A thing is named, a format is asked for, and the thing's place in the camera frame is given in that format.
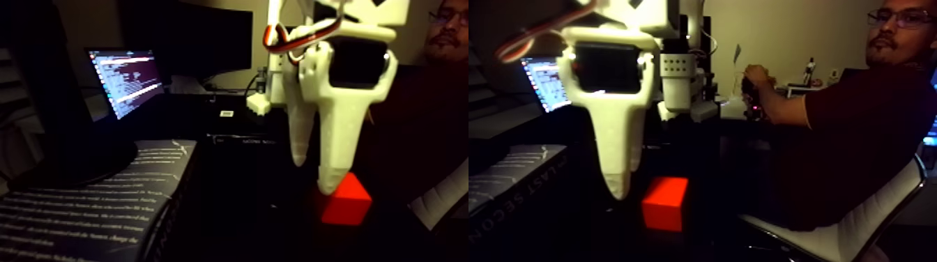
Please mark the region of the person's hand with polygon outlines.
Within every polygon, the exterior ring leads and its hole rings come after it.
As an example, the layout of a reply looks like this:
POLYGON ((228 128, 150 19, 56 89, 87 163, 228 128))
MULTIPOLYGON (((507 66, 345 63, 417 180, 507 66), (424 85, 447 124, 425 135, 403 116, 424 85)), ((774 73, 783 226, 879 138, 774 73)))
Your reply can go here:
POLYGON ((762 65, 747 65, 744 71, 744 80, 748 80, 748 84, 743 84, 742 92, 744 95, 754 95, 756 92, 759 95, 766 95, 766 93, 773 93, 774 79, 769 76, 768 69, 762 65))

